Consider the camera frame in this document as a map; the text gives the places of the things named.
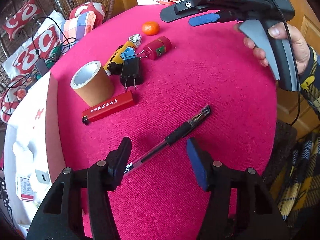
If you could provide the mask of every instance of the pen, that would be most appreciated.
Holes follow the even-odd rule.
[[[201,124],[209,114],[210,114],[210,106],[206,105],[194,117],[190,118],[189,120],[184,122],[182,125],[180,125],[176,130],[170,133],[162,142],[154,146],[151,150],[146,152],[140,158],[134,160],[132,163],[129,163],[124,170],[124,175],[137,169],[143,163],[150,160],[152,157],[156,156],[156,154],[162,151],[163,149],[173,145],[176,141],[187,136],[194,128],[196,128],[199,124]]]

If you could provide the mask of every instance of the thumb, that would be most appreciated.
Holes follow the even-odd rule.
[[[288,25],[289,33],[291,36],[292,42],[297,42],[301,39],[302,34],[301,32],[294,26]],[[268,29],[268,33],[272,38],[275,39],[287,39],[288,35],[284,27],[284,23],[277,23],[276,25],[273,25],[271,28]]]

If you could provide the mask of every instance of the cardboard tube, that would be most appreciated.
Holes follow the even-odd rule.
[[[97,60],[80,68],[73,76],[70,86],[90,107],[110,99],[115,90]]]

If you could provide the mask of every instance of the pen tip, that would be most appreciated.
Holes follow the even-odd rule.
[[[205,116],[210,114],[211,112],[210,106],[206,105],[204,108],[202,108],[201,112],[203,112]]]

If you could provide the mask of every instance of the striped pillow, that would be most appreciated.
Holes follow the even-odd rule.
[[[92,31],[96,15],[93,11],[81,14],[77,18],[63,21],[60,25],[60,29],[63,31],[66,38],[76,38],[79,41],[82,37],[86,36]],[[59,31],[60,42],[64,42],[66,39]]]

